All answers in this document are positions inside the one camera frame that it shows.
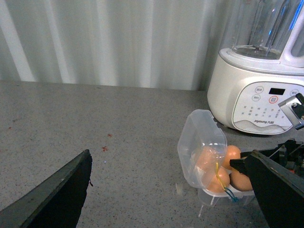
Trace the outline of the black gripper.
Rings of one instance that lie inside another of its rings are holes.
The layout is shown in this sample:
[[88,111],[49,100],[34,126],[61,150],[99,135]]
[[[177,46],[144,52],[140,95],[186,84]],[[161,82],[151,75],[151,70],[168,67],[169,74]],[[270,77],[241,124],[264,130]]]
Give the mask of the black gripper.
[[290,139],[278,144],[274,149],[241,152],[239,159],[231,159],[230,166],[246,176],[257,174],[258,166],[254,159],[263,154],[296,175],[304,174],[304,142]]

